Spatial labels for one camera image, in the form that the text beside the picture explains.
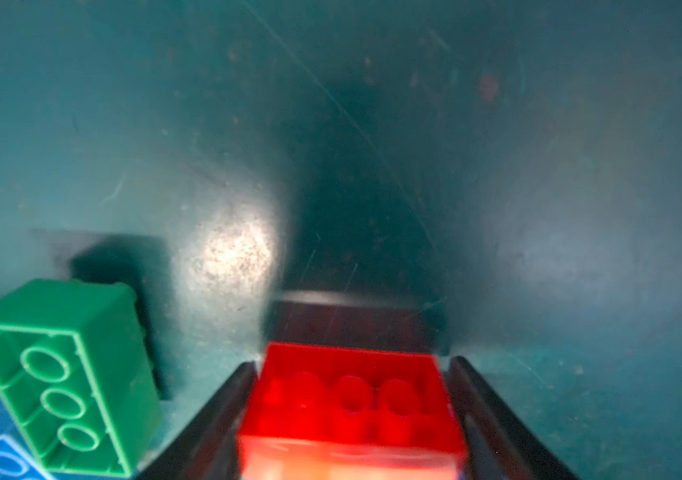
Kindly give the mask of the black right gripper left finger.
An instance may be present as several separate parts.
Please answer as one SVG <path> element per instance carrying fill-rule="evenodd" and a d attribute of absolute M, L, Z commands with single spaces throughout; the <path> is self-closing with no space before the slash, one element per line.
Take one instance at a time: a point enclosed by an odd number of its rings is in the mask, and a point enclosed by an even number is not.
<path fill-rule="evenodd" d="M 236 432 L 257 380 L 256 364 L 241 363 L 140 479 L 239 479 Z"/>

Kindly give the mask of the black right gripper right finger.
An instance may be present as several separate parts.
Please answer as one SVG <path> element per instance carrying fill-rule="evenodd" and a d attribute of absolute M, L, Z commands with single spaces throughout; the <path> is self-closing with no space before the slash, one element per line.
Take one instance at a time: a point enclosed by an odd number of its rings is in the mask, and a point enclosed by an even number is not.
<path fill-rule="evenodd" d="M 464 479 L 578 478 L 539 441 L 467 359 L 453 357 L 445 380 L 468 444 Z"/>

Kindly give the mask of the red lego brick stack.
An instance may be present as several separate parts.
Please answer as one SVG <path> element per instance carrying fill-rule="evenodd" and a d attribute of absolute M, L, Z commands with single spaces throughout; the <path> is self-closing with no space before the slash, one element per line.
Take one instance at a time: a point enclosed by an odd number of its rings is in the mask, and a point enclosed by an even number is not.
<path fill-rule="evenodd" d="M 430 354 L 271 343 L 236 435 L 244 479 L 457 479 L 469 459 Z"/>

